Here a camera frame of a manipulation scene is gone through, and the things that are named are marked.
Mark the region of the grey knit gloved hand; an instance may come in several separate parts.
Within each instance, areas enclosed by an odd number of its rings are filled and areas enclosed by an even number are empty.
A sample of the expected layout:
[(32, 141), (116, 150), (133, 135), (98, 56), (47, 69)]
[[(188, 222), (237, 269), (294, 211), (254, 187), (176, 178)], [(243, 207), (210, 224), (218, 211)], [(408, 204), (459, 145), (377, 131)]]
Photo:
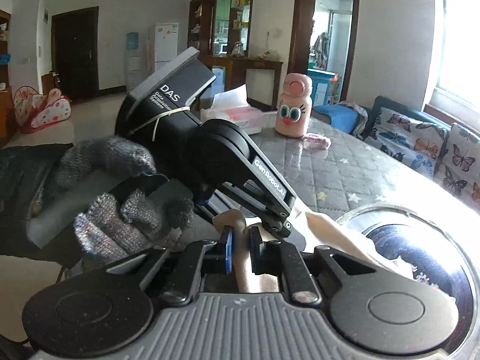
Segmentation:
[[(55, 203), (93, 172), (110, 176), (155, 176), (155, 160), (140, 144), (120, 136), (82, 141), (53, 166), (43, 187), (45, 206)], [(151, 247), (183, 250), (194, 221), (194, 204), (177, 190), (170, 198), (134, 189), (119, 202), (112, 193), (96, 197), (73, 220), (86, 270), (113, 263)]]

